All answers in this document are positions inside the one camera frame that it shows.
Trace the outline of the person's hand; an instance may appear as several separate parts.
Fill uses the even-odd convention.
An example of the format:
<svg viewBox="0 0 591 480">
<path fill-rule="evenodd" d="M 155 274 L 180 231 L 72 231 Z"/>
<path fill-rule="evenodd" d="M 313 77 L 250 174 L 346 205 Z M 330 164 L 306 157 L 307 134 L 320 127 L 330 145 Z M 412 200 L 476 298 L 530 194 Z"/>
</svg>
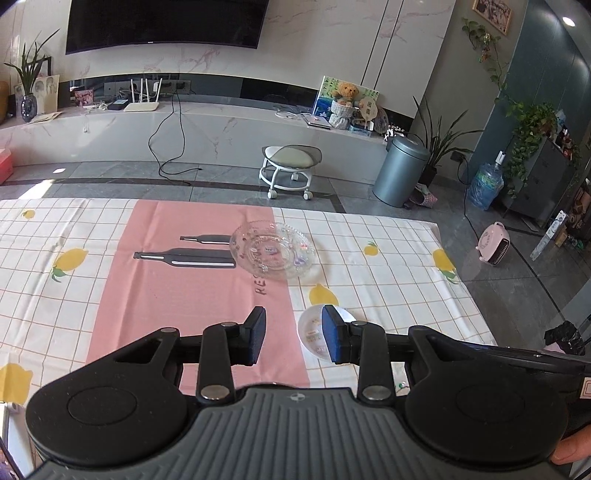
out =
<svg viewBox="0 0 591 480">
<path fill-rule="evenodd" d="M 584 460 L 591 456 L 591 426 L 588 425 L 574 435 L 560 441 L 551 456 L 556 465 Z"/>
</svg>

